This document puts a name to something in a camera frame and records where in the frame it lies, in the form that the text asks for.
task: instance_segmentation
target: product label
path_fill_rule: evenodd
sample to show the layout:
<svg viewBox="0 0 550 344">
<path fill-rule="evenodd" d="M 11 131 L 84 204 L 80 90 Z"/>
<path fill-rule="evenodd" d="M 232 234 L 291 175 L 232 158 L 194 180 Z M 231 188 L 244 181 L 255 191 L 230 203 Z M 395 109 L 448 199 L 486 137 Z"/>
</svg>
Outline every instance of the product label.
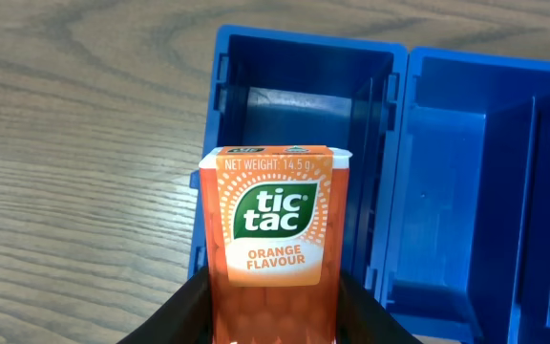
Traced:
<svg viewBox="0 0 550 344">
<path fill-rule="evenodd" d="M 332 152 L 323 146 L 226 147 L 216 165 L 229 281 L 317 284 Z"/>
</svg>

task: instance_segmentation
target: blue tray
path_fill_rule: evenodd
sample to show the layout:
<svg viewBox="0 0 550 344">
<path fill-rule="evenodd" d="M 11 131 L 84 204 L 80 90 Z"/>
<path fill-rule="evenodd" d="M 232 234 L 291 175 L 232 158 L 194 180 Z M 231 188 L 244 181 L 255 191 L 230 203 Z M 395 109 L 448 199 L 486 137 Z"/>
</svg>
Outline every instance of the blue tray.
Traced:
<svg viewBox="0 0 550 344">
<path fill-rule="evenodd" d="M 257 144 L 353 153 L 342 267 L 410 332 L 550 343 L 549 62 L 223 27 L 203 154 Z"/>
</svg>

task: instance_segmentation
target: blue plastic bin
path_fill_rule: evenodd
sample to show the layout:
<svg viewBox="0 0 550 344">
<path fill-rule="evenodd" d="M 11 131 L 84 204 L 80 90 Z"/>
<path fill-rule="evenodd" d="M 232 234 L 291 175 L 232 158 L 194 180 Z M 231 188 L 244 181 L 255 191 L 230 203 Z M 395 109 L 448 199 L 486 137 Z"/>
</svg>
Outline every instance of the blue plastic bin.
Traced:
<svg viewBox="0 0 550 344">
<path fill-rule="evenodd" d="M 223 27 L 203 154 L 257 144 L 353 153 L 342 267 L 410 332 L 550 343 L 549 62 Z"/>
</svg>

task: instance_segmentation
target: brown wooden surface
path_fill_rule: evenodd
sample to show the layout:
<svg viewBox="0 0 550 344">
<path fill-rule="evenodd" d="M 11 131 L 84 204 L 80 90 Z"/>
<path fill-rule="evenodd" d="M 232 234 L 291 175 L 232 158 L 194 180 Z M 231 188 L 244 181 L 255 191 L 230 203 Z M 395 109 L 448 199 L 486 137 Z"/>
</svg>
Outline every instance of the brown wooden surface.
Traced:
<svg viewBox="0 0 550 344">
<path fill-rule="evenodd" d="M 223 23 L 550 59 L 550 1 L 0 0 L 0 342 L 111 343 L 184 282 Z"/>
</svg>

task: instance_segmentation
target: white lid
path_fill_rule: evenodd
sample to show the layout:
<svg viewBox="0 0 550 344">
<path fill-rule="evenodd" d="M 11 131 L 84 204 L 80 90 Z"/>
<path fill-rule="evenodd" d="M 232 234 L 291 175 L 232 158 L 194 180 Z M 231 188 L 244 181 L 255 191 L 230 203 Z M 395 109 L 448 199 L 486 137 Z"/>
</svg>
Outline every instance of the white lid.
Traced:
<svg viewBox="0 0 550 344">
<path fill-rule="evenodd" d="M 332 151 L 332 168 L 349 168 L 349 158 L 352 156 L 349 150 L 331 147 L 328 149 Z M 221 151 L 221 147 L 214 148 L 199 162 L 199 168 L 216 168 L 216 157 Z"/>
</svg>

